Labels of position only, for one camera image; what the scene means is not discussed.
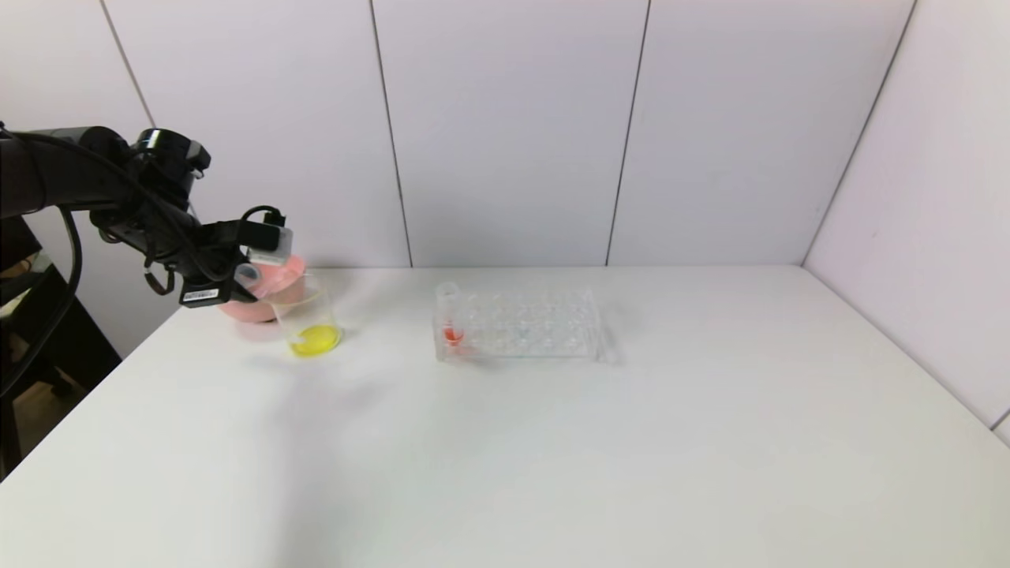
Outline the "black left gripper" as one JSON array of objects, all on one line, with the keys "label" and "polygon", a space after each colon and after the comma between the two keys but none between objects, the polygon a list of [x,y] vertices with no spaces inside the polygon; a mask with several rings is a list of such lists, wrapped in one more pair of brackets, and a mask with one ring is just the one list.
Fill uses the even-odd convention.
[{"label": "black left gripper", "polygon": [[242,262],[237,245],[195,248],[183,251],[179,260],[181,293],[184,307],[224,305],[229,302],[256,303],[250,286],[255,283],[235,279],[235,269]]}]

